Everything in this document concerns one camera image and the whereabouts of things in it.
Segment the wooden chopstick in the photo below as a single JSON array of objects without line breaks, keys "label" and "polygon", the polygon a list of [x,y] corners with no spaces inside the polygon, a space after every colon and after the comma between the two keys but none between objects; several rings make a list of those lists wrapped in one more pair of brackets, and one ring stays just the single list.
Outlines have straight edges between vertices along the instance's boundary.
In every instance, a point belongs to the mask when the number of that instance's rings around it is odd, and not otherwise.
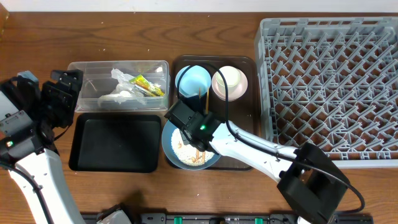
[{"label": "wooden chopstick", "polygon": [[[205,114],[208,114],[209,92],[210,92],[210,89],[208,89],[207,92],[206,92]],[[205,157],[206,157],[206,152],[203,152],[202,153],[202,157],[201,157],[201,161],[203,163],[205,163]]]},{"label": "wooden chopstick", "polygon": [[[199,107],[201,109],[201,89],[200,88],[198,90],[198,105],[199,105]],[[197,150],[196,160],[197,160],[197,162],[200,161],[200,152],[199,152],[199,150]]]}]

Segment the white cup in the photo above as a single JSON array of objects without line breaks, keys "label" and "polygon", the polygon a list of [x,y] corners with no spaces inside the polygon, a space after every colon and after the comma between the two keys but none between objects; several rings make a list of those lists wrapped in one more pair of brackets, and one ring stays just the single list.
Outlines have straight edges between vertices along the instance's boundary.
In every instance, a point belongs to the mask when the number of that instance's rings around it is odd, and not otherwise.
[{"label": "white cup", "polygon": [[[228,91],[234,91],[236,86],[240,82],[241,76],[237,68],[232,66],[224,66],[220,68],[220,72],[223,74],[226,84],[228,86]],[[222,94],[225,94],[224,81],[219,72],[215,73],[218,89]]]}]

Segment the white napkin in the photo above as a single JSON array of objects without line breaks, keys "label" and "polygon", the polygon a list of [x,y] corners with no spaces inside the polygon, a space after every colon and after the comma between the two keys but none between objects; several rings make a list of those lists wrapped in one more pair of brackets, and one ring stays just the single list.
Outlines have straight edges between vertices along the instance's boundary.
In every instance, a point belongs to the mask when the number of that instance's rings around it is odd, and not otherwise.
[{"label": "white napkin", "polygon": [[110,94],[98,98],[99,106],[106,101],[114,101],[121,104],[127,100],[135,100],[143,105],[147,104],[143,92],[138,89],[136,84],[130,82],[134,76],[123,73],[117,68],[113,68],[111,71],[111,78],[116,79],[118,84]]}]

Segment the yellow green snack wrapper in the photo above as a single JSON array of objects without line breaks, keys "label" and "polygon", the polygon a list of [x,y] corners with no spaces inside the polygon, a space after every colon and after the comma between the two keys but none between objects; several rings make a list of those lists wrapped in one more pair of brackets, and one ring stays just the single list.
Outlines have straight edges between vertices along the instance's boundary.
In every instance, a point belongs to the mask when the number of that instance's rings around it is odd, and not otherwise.
[{"label": "yellow green snack wrapper", "polygon": [[164,92],[158,85],[153,84],[144,78],[143,75],[138,75],[129,80],[129,83],[135,84],[140,90],[149,96],[164,96]]}]

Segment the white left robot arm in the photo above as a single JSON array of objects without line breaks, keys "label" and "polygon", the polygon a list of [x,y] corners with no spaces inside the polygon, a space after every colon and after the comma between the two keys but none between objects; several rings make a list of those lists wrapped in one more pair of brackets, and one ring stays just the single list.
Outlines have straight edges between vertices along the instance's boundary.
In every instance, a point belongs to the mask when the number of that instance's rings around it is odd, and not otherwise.
[{"label": "white left robot arm", "polygon": [[36,223],[84,223],[55,146],[55,128],[73,124],[81,70],[29,71],[1,82],[1,167],[19,186]]}]

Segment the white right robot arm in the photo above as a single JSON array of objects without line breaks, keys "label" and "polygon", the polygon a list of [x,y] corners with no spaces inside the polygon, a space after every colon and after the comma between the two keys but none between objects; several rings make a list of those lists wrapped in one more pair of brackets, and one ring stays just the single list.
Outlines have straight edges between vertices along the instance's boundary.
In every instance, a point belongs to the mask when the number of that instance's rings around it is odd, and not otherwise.
[{"label": "white right robot arm", "polygon": [[277,183],[291,209],[310,223],[330,223],[349,180],[317,146],[283,146],[253,135],[226,118],[201,114],[179,100],[165,114],[199,150],[237,159]]}]

